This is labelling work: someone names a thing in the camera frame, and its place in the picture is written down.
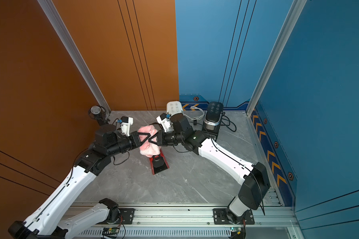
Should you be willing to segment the pink towel cloth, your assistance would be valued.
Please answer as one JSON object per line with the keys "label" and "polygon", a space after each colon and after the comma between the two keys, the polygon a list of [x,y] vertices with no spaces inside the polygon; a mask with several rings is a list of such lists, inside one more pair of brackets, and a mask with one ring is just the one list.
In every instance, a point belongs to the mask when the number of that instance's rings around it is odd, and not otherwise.
{"label": "pink towel cloth", "polygon": [[[147,125],[147,126],[143,126],[141,128],[138,129],[139,133],[149,133],[150,136],[155,135],[158,130],[153,126],[153,125]],[[140,147],[140,154],[144,155],[148,158],[151,158],[155,155],[159,155],[160,154],[160,146],[157,146],[154,143],[149,142],[149,140],[146,140]]]}

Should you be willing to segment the red Nespresso coffee machine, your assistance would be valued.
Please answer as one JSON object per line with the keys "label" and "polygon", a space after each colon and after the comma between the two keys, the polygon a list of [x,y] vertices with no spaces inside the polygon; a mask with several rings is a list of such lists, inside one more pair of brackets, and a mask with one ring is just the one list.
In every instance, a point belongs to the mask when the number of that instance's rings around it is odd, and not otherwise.
{"label": "red Nespresso coffee machine", "polygon": [[158,155],[153,155],[152,157],[150,157],[149,160],[153,175],[156,175],[170,168],[162,150],[160,150],[160,153]]}

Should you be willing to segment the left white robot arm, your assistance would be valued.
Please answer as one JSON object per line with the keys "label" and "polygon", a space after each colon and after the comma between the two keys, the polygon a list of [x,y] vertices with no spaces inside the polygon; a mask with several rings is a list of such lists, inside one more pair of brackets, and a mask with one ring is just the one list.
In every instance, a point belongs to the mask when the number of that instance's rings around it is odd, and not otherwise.
{"label": "left white robot arm", "polygon": [[123,135],[115,125],[103,125],[96,131],[93,144],[74,161],[64,181],[34,213],[24,221],[15,221],[8,229],[9,234],[14,239],[71,239],[100,222],[120,223],[118,204],[107,198],[67,221],[62,217],[81,192],[111,163],[112,157],[140,148],[151,137],[151,133],[139,131]]}

